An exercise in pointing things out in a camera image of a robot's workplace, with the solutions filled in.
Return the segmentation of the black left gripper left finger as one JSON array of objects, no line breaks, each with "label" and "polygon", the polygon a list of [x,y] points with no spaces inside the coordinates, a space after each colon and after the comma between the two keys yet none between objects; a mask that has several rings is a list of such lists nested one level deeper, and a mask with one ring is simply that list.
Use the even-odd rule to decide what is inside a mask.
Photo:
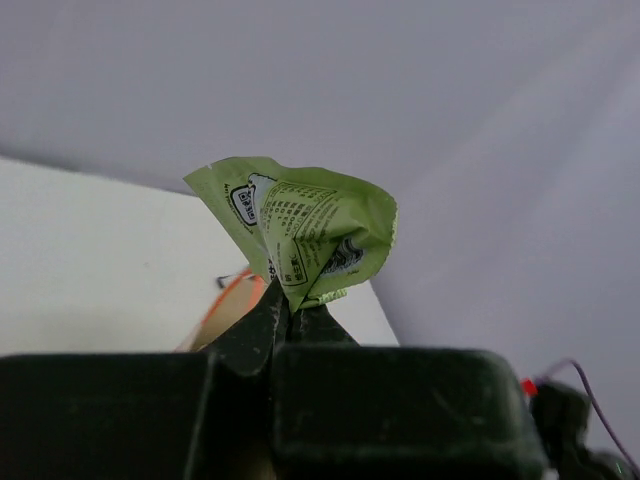
[{"label": "black left gripper left finger", "polygon": [[5,479],[272,479],[268,376],[289,308],[273,282],[196,353],[1,361]]}]

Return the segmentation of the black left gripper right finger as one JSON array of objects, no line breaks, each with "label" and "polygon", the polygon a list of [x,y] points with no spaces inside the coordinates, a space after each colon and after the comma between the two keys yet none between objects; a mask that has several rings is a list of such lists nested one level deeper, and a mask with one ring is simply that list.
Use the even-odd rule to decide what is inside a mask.
[{"label": "black left gripper right finger", "polygon": [[540,479],[524,394],[483,350],[361,346],[323,307],[297,312],[272,361],[282,479]]}]

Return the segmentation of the beige paper gift bag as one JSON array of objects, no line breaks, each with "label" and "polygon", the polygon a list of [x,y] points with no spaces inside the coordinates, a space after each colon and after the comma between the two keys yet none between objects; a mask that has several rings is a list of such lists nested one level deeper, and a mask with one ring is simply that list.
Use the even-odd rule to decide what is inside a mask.
[{"label": "beige paper gift bag", "polygon": [[267,288],[266,282],[249,267],[218,277],[216,284],[219,295],[176,352],[196,352],[211,344],[249,313]]}]

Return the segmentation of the small green candy packet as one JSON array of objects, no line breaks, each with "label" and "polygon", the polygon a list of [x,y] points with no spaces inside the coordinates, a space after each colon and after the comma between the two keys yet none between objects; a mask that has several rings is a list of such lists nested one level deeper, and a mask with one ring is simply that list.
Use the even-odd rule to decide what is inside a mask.
[{"label": "small green candy packet", "polygon": [[384,189],[270,157],[230,157],[184,178],[246,257],[296,312],[368,281],[394,246],[398,206]]}]

